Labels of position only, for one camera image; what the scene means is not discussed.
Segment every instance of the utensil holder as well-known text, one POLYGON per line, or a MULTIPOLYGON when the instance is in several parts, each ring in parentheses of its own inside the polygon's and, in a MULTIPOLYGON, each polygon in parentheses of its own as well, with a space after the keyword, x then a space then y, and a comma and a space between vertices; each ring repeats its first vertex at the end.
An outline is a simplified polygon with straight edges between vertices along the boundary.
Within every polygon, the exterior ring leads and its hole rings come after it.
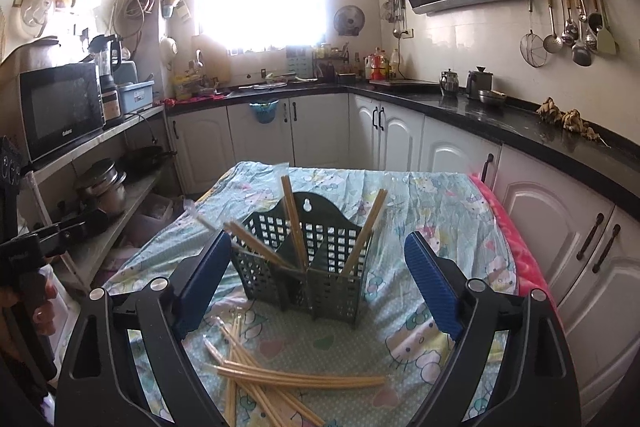
MULTIPOLYGON (((295 309, 313 319, 334 319, 355 325, 367 281, 371 236, 360 253, 354 275, 340 274, 362 227, 354 225, 326 198, 312 192, 293 194, 300 216, 309 268, 279 266, 254 253, 232 235, 244 251, 233 250, 231 262, 238 271, 248 299, 295 309)), ((298 266, 284 199, 267 212, 252 212, 245 228, 271 247, 291 266, 298 266)))

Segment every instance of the black countertop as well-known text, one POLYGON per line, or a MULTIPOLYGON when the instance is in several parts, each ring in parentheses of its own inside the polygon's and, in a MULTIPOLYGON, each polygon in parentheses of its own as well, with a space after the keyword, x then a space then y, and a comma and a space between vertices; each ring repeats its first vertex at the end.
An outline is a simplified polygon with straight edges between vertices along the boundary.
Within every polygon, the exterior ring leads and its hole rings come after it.
POLYGON ((457 98, 443 97, 435 84, 421 87, 420 92, 415 87, 390 90, 370 84, 301 84, 268 92, 235 90, 224 100, 201 100, 168 108, 167 116, 257 100, 338 92, 400 105, 520 150, 582 182, 640 221, 640 147, 595 124, 592 126, 609 147, 601 141, 588 141, 541 122, 533 112, 536 106, 520 100, 510 99, 504 108, 494 109, 469 100, 464 94, 457 98))

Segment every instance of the silver bolt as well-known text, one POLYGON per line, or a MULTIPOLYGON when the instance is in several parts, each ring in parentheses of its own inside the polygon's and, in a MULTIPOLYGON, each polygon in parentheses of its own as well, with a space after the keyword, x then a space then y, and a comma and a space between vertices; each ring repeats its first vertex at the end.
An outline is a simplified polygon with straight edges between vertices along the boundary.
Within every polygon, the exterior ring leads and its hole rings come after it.
POLYGON ((169 281, 167 279, 164 279, 163 277, 158 277, 158 279, 153 279, 151 281, 151 289, 154 292, 161 292, 167 287, 168 284, 169 284, 169 281))
POLYGON ((486 288, 486 284, 481 279, 469 279, 466 285, 472 292, 476 293, 483 292, 486 288))
POLYGON ((542 302, 546 300, 546 293, 544 293, 540 288, 535 288, 531 290, 531 298, 542 302))
POLYGON ((102 288, 96 288, 94 290, 91 290, 91 293, 89 293, 89 298, 92 301, 97 301, 98 299, 102 299, 103 296, 104 296, 104 290, 102 288))

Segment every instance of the blue plastic basket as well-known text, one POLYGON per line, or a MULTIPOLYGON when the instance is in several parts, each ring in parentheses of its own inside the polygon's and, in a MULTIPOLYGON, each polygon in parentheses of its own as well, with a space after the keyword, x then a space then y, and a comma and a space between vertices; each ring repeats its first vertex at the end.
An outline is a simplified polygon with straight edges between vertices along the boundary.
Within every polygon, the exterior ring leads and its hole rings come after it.
POLYGON ((280 100, 274 100, 273 102, 260 102, 250 103, 249 107, 254 112, 255 118, 260 123, 271 123, 276 118, 276 110, 278 108, 278 102, 280 100))

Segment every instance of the pink blanket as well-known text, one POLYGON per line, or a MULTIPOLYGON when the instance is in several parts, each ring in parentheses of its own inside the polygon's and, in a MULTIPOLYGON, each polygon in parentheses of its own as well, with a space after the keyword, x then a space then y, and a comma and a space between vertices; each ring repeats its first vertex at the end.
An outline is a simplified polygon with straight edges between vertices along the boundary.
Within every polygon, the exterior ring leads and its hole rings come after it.
POLYGON ((554 309, 556 303, 554 302, 549 286, 546 284, 545 278, 542 276, 538 263, 533 258, 529 248, 525 245, 520 232, 513 224, 511 217, 507 214, 507 211, 497 200, 494 193, 489 187, 482 183, 476 176, 469 176, 471 181, 476 184, 476 187, 480 190, 484 199, 489 203, 489 207, 494 213, 495 219, 498 222, 502 235, 507 240, 511 253, 513 254, 513 260, 516 264, 516 277, 518 279, 518 295, 525 296, 533 288, 540 288, 546 292, 554 309))

